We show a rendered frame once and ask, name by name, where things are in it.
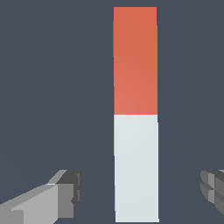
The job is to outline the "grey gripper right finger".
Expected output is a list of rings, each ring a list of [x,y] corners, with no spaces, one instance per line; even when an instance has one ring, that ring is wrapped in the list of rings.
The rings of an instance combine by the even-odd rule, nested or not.
[[[201,171],[200,178],[202,195],[217,210],[224,210],[224,170]]]

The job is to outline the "orange and white peg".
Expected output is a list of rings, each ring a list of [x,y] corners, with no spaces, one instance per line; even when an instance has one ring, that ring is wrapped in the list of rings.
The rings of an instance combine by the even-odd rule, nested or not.
[[[155,7],[115,7],[115,220],[158,222],[158,25]]]

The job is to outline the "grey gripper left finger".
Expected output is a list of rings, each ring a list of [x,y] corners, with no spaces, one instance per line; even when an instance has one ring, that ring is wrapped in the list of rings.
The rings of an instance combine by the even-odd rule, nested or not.
[[[0,224],[54,224],[73,218],[82,195],[82,171],[59,170],[40,185],[0,205]]]

